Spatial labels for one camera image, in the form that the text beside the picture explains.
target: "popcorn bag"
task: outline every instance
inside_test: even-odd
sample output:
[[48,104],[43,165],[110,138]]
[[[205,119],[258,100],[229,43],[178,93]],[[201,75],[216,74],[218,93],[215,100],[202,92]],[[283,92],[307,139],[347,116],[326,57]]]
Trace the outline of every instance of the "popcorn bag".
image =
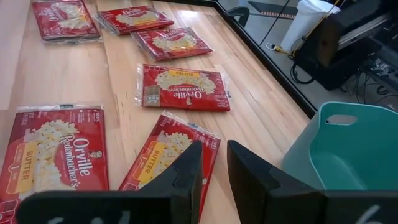
[[218,72],[138,65],[136,102],[150,107],[230,111],[227,81]]
[[101,106],[20,108],[0,175],[0,223],[46,190],[109,190]]
[[193,141],[203,143],[201,213],[221,140],[166,111],[158,119],[119,190],[139,190],[166,170]]
[[190,57],[213,51],[190,27],[142,31],[131,35],[156,61]]
[[37,1],[32,7],[44,42],[74,44],[101,38],[81,0]]
[[117,35],[158,29],[174,24],[173,20],[147,6],[101,11],[97,19],[103,27]]

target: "microwave popcorn package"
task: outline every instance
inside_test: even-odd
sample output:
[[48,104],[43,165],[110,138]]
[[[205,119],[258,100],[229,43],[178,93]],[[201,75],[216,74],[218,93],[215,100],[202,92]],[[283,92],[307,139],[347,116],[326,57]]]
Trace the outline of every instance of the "microwave popcorn package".
[[43,0],[33,2],[32,7],[45,42],[77,43],[101,38],[82,0]]
[[35,192],[109,190],[102,106],[19,108],[0,175],[0,223]]
[[190,57],[213,51],[190,27],[148,30],[131,33],[131,35],[156,61]]
[[136,102],[141,106],[230,111],[225,74],[138,65]]
[[173,20],[147,6],[101,11],[98,13],[97,19],[103,27],[118,35],[158,29],[174,24]]
[[203,143],[201,212],[221,140],[166,111],[158,119],[119,190],[139,190],[166,170],[193,141]]

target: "wooden countertop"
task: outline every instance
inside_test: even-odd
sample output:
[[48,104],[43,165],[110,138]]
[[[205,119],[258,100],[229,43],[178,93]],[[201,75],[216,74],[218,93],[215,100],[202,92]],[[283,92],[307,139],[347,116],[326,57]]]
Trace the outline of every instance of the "wooden countertop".
[[[92,11],[142,5],[165,12],[176,21],[172,27],[193,27],[215,49],[158,64],[229,76],[231,112],[171,112],[222,140],[201,222],[239,223],[228,180],[226,140],[235,139],[278,165],[308,118],[213,8],[89,0]],[[117,189],[162,112],[134,105],[137,64],[154,62],[129,35],[105,30],[101,43],[43,44],[29,1],[0,1],[0,30],[0,167],[17,106],[97,101],[105,106],[109,181]]]

